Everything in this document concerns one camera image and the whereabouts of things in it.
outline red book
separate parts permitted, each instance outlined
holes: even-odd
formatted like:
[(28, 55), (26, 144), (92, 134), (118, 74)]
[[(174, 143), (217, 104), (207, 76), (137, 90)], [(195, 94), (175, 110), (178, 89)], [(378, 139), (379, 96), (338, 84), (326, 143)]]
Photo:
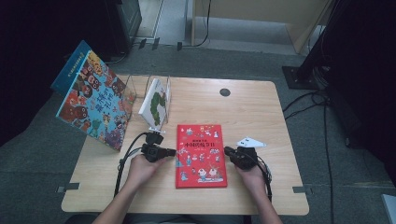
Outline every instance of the red book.
[(176, 188), (225, 188), (221, 125), (177, 125)]

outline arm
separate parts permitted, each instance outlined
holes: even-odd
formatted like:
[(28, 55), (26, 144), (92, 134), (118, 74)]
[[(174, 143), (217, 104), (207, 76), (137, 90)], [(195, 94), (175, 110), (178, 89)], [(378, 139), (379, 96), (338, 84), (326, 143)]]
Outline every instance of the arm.
[(122, 223), (137, 190), (146, 183), (165, 159), (149, 162), (143, 155), (131, 159), (128, 177), (120, 192), (93, 223)]
[(260, 168), (255, 166), (249, 171), (243, 171), (235, 166), (235, 169), (238, 174), (242, 176), (244, 184), (259, 210), (259, 216), (262, 223), (282, 223), (275, 208), (267, 197), (265, 182)]

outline book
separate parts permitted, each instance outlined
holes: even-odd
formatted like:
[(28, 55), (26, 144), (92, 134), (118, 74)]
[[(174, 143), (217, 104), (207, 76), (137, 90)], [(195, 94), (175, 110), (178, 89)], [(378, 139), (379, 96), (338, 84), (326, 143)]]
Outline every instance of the book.
[(146, 121), (151, 129), (160, 131), (167, 118), (170, 103), (170, 81), (167, 88), (158, 78), (154, 78), (146, 94), (145, 100), (138, 114)]
[(176, 188), (225, 188), (221, 125), (177, 125)]
[(120, 151), (136, 93), (81, 41), (51, 88), (64, 96), (56, 118)]

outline person's left hand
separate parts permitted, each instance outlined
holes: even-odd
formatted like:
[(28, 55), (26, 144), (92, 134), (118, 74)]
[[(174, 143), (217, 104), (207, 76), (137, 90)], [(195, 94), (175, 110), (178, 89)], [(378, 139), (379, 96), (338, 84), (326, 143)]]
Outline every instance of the person's left hand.
[(134, 185), (139, 188), (146, 183), (165, 162), (165, 159), (149, 162), (144, 155), (135, 156), (131, 159), (131, 166), (129, 167), (125, 185)]

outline blue book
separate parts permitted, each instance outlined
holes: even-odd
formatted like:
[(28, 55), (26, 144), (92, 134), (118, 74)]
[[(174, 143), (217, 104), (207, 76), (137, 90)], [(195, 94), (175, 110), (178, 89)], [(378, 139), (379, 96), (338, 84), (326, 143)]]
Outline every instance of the blue book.
[(135, 91), (85, 41), (78, 45), (51, 88), (64, 96), (57, 118), (120, 151)]

